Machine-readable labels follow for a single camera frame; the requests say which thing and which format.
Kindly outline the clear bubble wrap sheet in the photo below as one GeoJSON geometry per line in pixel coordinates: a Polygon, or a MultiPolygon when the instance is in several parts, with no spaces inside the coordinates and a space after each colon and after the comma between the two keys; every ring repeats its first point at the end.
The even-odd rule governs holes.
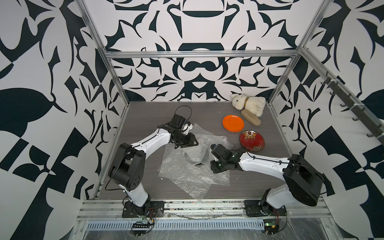
{"type": "Polygon", "coordinates": [[[172,182],[196,200],[202,200],[212,185],[206,182],[193,182],[187,180],[172,180],[172,182]]]}
{"type": "Polygon", "coordinates": [[[207,165],[189,164],[182,154],[183,148],[175,149],[174,144],[166,145],[159,176],[173,180],[206,182],[215,185],[229,186],[230,175],[227,172],[214,174],[210,162],[207,165]]]}
{"type": "Polygon", "coordinates": [[[196,139],[199,142],[199,145],[205,144],[208,146],[208,148],[209,148],[209,161],[208,161],[208,163],[210,161],[215,160],[214,156],[211,153],[211,145],[221,144],[224,147],[226,147],[227,149],[231,149],[233,147],[233,144],[231,144],[229,142],[227,137],[214,135],[214,134],[204,130],[203,128],[201,128],[198,124],[193,125],[193,128],[191,129],[190,133],[193,133],[195,135],[196,139]]]}

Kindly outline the red floral dinner plate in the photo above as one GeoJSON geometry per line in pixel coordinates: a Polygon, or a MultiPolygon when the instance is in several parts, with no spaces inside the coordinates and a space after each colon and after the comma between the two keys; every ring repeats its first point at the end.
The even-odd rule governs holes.
{"type": "Polygon", "coordinates": [[[259,152],[265,147],[265,140],[262,135],[252,130],[242,132],[240,142],[242,147],[249,152],[259,152]]]}

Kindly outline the orange bubble plate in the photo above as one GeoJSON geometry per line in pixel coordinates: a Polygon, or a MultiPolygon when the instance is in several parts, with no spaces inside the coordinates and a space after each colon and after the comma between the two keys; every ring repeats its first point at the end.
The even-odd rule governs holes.
{"type": "Polygon", "coordinates": [[[222,120],[223,127],[230,132],[240,132],[245,123],[242,118],[236,115],[227,115],[222,120]]]}

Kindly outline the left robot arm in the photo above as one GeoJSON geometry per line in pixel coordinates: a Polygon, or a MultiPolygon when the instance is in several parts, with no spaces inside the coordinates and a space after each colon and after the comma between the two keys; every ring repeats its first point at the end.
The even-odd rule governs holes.
{"type": "Polygon", "coordinates": [[[142,184],[147,158],[169,143],[174,144],[175,149],[198,146],[195,135],[190,132],[192,128],[189,119],[174,114],[170,122],[159,125],[141,141],[131,145],[123,143],[118,147],[108,175],[142,215],[150,208],[150,195],[142,184]]]}

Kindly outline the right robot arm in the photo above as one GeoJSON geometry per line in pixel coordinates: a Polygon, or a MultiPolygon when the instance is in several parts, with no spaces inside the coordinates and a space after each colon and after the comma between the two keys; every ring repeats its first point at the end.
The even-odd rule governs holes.
{"type": "Polygon", "coordinates": [[[221,144],[211,145],[214,160],[211,170],[219,174],[228,170],[256,172],[278,178],[285,183],[267,189],[262,199],[251,207],[250,216],[270,216],[293,203],[315,207],[321,194],[325,176],[315,170],[302,156],[272,158],[244,150],[229,150],[221,144]]]}

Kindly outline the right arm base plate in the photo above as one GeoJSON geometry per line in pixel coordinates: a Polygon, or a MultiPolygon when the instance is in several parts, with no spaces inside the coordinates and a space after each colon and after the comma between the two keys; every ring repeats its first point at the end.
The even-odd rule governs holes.
{"type": "Polygon", "coordinates": [[[245,212],[248,217],[284,217],[287,215],[287,210],[284,206],[276,209],[262,200],[245,200],[244,204],[245,212]]]}

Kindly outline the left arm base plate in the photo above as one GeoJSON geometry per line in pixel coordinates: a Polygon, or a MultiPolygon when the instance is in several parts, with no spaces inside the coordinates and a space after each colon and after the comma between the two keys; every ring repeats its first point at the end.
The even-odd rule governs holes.
{"type": "Polygon", "coordinates": [[[122,218],[135,218],[137,216],[157,218],[158,216],[161,217],[164,214],[164,208],[164,201],[149,201],[142,207],[138,207],[132,202],[127,201],[124,203],[122,218]]]}

